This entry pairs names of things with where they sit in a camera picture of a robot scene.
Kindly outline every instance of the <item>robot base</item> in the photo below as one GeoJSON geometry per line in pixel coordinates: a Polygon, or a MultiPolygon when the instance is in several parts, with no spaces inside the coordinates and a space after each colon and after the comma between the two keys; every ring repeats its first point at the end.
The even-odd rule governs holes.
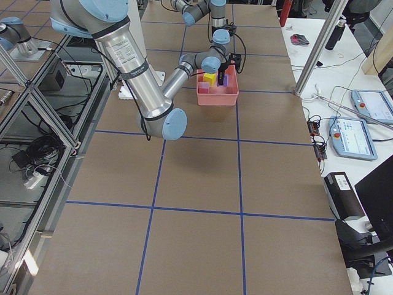
{"type": "MultiPolygon", "coordinates": [[[[47,48],[49,47],[52,43],[48,41],[38,41],[34,40],[38,48],[47,48]]],[[[13,51],[11,51],[10,56],[12,57],[13,60],[15,61],[32,61],[32,62],[37,62],[41,59],[41,57],[46,53],[46,50],[38,50],[35,54],[32,54],[30,56],[25,56],[22,55],[18,48],[14,48],[13,51]]]]}

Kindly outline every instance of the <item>white plug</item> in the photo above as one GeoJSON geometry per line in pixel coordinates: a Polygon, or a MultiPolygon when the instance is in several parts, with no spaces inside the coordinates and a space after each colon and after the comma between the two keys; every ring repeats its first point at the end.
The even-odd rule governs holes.
{"type": "MultiPolygon", "coordinates": [[[[50,171],[50,167],[44,167],[42,168],[44,169],[46,172],[50,171]]],[[[45,175],[42,175],[41,173],[39,173],[38,171],[33,171],[33,175],[32,177],[30,177],[29,179],[27,179],[27,181],[25,181],[23,183],[23,185],[27,188],[27,189],[34,189],[36,187],[36,185],[41,181],[42,178],[44,178],[45,175]]]]}

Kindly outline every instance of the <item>tabletop grid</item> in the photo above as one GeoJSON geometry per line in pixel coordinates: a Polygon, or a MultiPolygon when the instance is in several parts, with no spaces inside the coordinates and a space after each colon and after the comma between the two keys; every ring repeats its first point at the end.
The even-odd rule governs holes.
{"type": "MultiPolygon", "coordinates": [[[[157,24],[178,24],[173,22],[148,22],[148,23],[157,23],[157,24]]],[[[184,30],[184,34],[182,36],[181,42],[181,49],[180,50],[161,50],[161,49],[152,49],[147,48],[148,52],[154,53],[155,51],[168,51],[168,52],[179,52],[179,57],[185,53],[184,52],[184,43],[185,37],[187,35],[187,28],[184,30]]],[[[280,55],[268,55],[271,57],[280,58],[280,55]]],[[[195,89],[194,87],[184,87],[185,89],[195,89]]],[[[266,90],[241,90],[242,92],[265,92],[266,90]]],[[[275,91],[268,91],[269,93],[290,93],[290,92],[275,92],[275,91]]],[[[86,202],[86,201],[78,201],[78,200],[70,200],[68,201],[69,204],[78,204],[78,205],[99,205],[99,206],[115,206],[115,207],[130,207],[130,208],[140,208],[140,209],[149,209],[150,216],[149,222],[147,225],[146,237],[144,242],[144,249],[141,258],[141,265],[139,269],[138,275],[138,284],[136,286],[136,294],[140,293],[141,284],[143,281],[143,271],[144,271],[144,264],[146,257],[149,255],[149,238],[150,238],[150,231],[152,228],[152,224],[154,223],[154,213],[159,211],[165,211],[170,214],[172,211],[181,211],[187,213],[205,213],[205,214],[224,214],[224,215],[235,215],[239,217],[240,223],[240,230],[241,230],[241,260],[242,260],[242,276],[243,276],[243,294],[247,294],[247,275],[246,275],[246,244],[244,241],[244,216],[252,217],[252,218],[279,218],[279,219],[299,219],[299,220],[308,220],[308,221],[328,221],[332,222],[333,218],[325,218],[325,217],[318,217],[318,216],[288,216],[288,215],[278,215],[278,214],[263,214],[263,213],[247,213],[243,211],[243,190],[242,190],[242,168],[241,168],[241,143],[256,143],[256,144],[280,144],[280,145],[294,145],[294,146],[304,146],[310,148],[312,145],[311,143],[287,143],[287,142],[272,142],[272,141],[257,141],[257,140],[242,140],[239,130],[239,108],[238,104],[236,103],[236,139],[231,138],[202,138],[202,137],[194,137],[194,136],[183,136],[183,139],[192,139],[192,140],[211,140],[211,141],[229,141],[229,142],[236,142],[237,145],[237,163],[238,163],[238,197],[239,197],[239,211],[218,211],[218,210],[201,210],[201,209],[194,209],[194,208],[175,208],[175,207],[167,207],[167,206],[156,206],[157,195],[159,187],[160,187],[160,179],[162,177],[162,168],[165,165],[165,156],[166,156],[166,149],[167,149],[167,142],[164,140],[161,150],[161,157],[160,162],[158,165],[157,171],[157,180],[155,183],[154,193],[152,196],[152,204],[151,206],[142,206],[142,205],[132,205],[132,204],[114,204],[114,203],[99,203],[99,202],[86,202]]],[[[127,136],[144,136],[143,133],[138,132],[121,132],[116,130],[97,130],[97,133],[108,133],[108,134],[117,134],[117,135],[127,135],[127,136]]]]}

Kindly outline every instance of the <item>blue tape line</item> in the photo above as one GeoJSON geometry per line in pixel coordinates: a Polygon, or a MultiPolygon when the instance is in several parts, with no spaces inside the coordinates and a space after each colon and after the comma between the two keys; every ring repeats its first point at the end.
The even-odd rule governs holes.
{"type": "Polygon", "coordinates": [[[241,152],[240,152],[240,127],[239,127],[238,102],[236,102],[236,132],[238,137],[237,142],[238,142],[239,205],[240,205],[240,231],[241,231],[241,261],[243,266],[243,295],[246,295],[247,294],[246,247],[244,246],[243,187],[242,187],[242,177],[241,177],[241,152]]]}
{"type": "Polygon", "coordinates": [[[230,138],[213,138],[213,137],[198,137],[198,136],[182,136],[182,138],[188,138],[192,140],[218,140],[218,141],[234,141],[234,142],[237,141],[235,139],[230,139],[230,138]]]}
{"type": "Polygon", "coordinates": [[[200,209],[186,209],[186,208],[172,208],[172,207],[154,207],[155,210],[164,210],[164,211],[180,211],[180,212],[193,212],[193,213],[209,213],[209,214],[223,214],[223,215],[237,215],[239,216],[239,212],[231,212],[231,211],[216,211],[216,210],[200,210],[200,209]]]}
{"type": "Polygon", "coordinates": [[[96,130],[98,133],[113,133],[113,134],[127,134],[127,135],[145,135],[139,132],[124,132],[124,131],[112,131],[112,130],[96,130]]]}
{"type": "MultiPolygon", "coordinates": [[[[123,132],[123,131],[111,131],[111,130],[96,130],[98,133],[112,133],[112,134],[124,134],[124,135],[145,135],[143,133],[136,132],[123,132]]],[[[191,140],[216,140],[216,141],[239,141],[241,143],[265,143],[265,144],[283,144],[289,146],[313,146],[311,143],[284,143],[280,141],[265,141],[265,140],[236,140],[232,138],[215,138],[215,137],[199,137],[199,136],[182,136],[181,138],[191,140]]]]}
{"type": "MultiPolygon", "coordinates": [[[[153,20],[143,20],[141,23],[162,23],[166,25],[184,25],[184,23],[177,23],[177,22],[156,22],[153,20]]],[[[194,26],[208,26],[207,23],[196,23],[194,26]]],[[[249,25],[236,25],[238,27],[243,28],[261,28],[261,29],[281,29],[279,26],[249,26],[249,25]]]]}
{"type": "MultiPolygon", "coordinates": [[[[152,209],[151,206],[145,205],[133,205],[133,204],[121,204],[121,203],[101,203],[101,202],[86,202],[86,201],[67,201],[67,204],[77,205],[93,205],[93,206],[104,206],[104,207],[126,207],[136,209],[152,209]]],[[[155,210],[163,211],[180,211],[180,212],[193,212],[193,213],[209,213],[209,214],[224,214],[224,215],[237,215],[250,216],[250,217],[263,217],[263,218],[279,218],[279,219],[298,219],[298,220],[311,220],[311,221],[335,221],[334,218],[323,218],[323,217],[307,217],[307,216],[291,216],[291,215],[276,215],[276,214],[261,214],[261,213],[240,213],[231,211],[218,211],[218,210],[199,210],[199,209],[188,209],[188,208],[173,208],[173,207],[154,207],[155,210]]]]}
{"type": "Polygon", "coordinates": [[[274,90],[239,90],[239,92],[257,92],[257,93],[278,93],[278,94],[292,94],[291,91],[274,91],[274,90]]]}
{"type": "Polygon", "coordinates": [[[311,143],[282,143],[280,141],[264,141],[264,140],[240,140],[242,143],[267,143],[267,144],[284,144],[289,146],[313,146],[311,143]]]}
{"type": "Polygon", "coordinates": [[[236,25],[242,28],[262,28],[262,29],[281,29],[279,26],[249,26],[249,25],[236,25]]]}
{"type": "Polygon", "coordinates": [[[154,196],[153,196],[153,201],[152,201],[152,208],[150,209],[150,216],[149,216],[149,223],[147,225],[147,232],[146,232],[146,238],[145,238],[145,244],[143,247],[143,254],[142,254],[142,261],[141,261],[141,266],[139,268],[139,276],[138,276],[138,284],[136,285],[136,291],[135,295],[139,294],[139,289],[141,287],[141,280],[142,280],[142,274],[143,274],[143,267],[145,263],[145,258],[146,258],[146,251],[147,251],[147,244],[149,242],[149,235],[150,235],[150,229],[152,227],[152,220],[153,220],[153,214],[154,214],[154,205],[155,205],[155,199],[157,197],[157,191],[158,191],[158,184],[160,182],[160,176],[161,176],[161,168],[162,168],[162,163],[164,159],[164,154],[165,154],[165,145],[166,145],[166,140],[164,140],[162,144],[162,150],[161,150],[161,159],[160,159],[160,164],[158,166],[158,172],[157,172],[157,180],[155,182],[155,187],[154,187],[154,196]]]}
{"type": "MultiPolygon", "coordinates": [[[[7,10],[8,12],[17,12],[19,14],[25,14],[25,11],[19,11],[19,10],[7,10]]],[[[44,12],[44,11],[29,11],[29,14],[50,14],[50,12],[44,12]]]]}
{"type": "MultiPolygon", "coordinates": [[[[147,51],[156,51],[156,52],[182,52],[182,53],[199,53],[199,51],[192,50],[171,50],[171,49],[146,49],[147,51]]],[[[288,57],[288,55],[280,55],[280,54],[262,54],[262,53],[247,53],[247,55],[252,55],[256,57],[288,57]]]]}
{"type": "Polygon", "coordinates": [[[4,9],[1,13],[3,13],[4,11],[8,11],[8,8],[10,8],[11,6],[13,6],[14,4],[15,4],[15,2],[17,2],[18,0],[14,0],[14,1],[12,1],[12,3],[10,4],[10,5],[8,5],[7,7],[6,7],[6,9],[4,9]]]}
{"type": "Polygon", "coordinates": [[[151,209],[151,206],[144,205],[133,205],[133,204],[119,204],[119,203],[100,203],[100,202],[86,202],[86,201],[67,201],[67,204],[78,204],[78,205],[93,205],[93,206],[107,206],[107,207],[126,207],[126,208],[137,208],[137,209],[151,209]]]}
{"type": "Polygon", "coordinates": [[[297,219],[297,220],[312,220],[312,221],[335,221],[334,218],[323,217],[307,217],[307,216],[290,216],[290,215],[274,215],[274,214],[258,214],[258,213],[243,213],[244,216],[266,217],[266,218],[280,218],[280,219],[297,219]]]}

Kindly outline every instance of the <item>white table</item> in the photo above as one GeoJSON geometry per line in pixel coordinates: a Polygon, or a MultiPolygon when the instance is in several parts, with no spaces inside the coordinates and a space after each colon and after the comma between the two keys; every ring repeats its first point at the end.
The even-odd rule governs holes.
{"type": "MultiPolygon", "coordinates": [[[[302,69],[298,66],[304,66],[308,56],[316,42],[318,34],[324,24],[324,20],[313,19],[299,19],[288,18],[285,27],[282,29],[286,47],[294,70],[294,76],[297,80],[302,69]],[[309,46],[293,45],[290,41],[290,36],[293,34],[305,35],[309,40],[309,46]]],[[[385,90],[384,85],[376,76],[366,76],[360,65],[365,60],[365,55],[357,43],[355,37],[348,28],[345,29],[340,41],[333,50],[324,50],[319,61],[323,66],[339,65],[349,61],[341,66],[332,68],[317,68],[313,71],[302,95],[302,99],[311,98],[316,93],[315,84],[322,90],[322,96],[330,98],[334,86],[342,86],[349,89],[369,89],[369,90],[385,90]]],[[[343,105],[354,108],[351,102],[351,92],[345,91],[342,88],[336,88],[332,100],[340,103],[342,99],[343,105]]],[[[321,100],[304,101],[303,106],[309,109],[310,116],[318,114],[322,118],[335,116],[336,112],[327,106],[327,103],[321,100]]],[[[340,110],[343,117],[357,117],[355,114],[340,110]]],[[[393,132],[379,125],[368,125],[373,139],[393,138],[393,132]]],[[[327,139],[329,135],[329,120],[322,120],[320,127],[320,134],[327,139]]],[[[364,176],[375,169],[379,164],[384,162],[393,154],[393,141],[383,143],[374,143],[377,151],[378,159],[375,161],[347,159],[338,157],[331,141],[328,143],[327,160],[324,162],[325,168],[322,177],[330,172],[345,171],[351,184],[354,186],[364,176]]],[[[359,232],[366,232],[364,222],[367,218],[362,218],[358,221],[348,222],[353,228],[359,232]]],[[[362,280],[367,289],[367,280],[362,280]]],[[[393,292],[393,276],[374,278],[375,285],[372,286],[372,295],[391,295],[393,292]]]]}

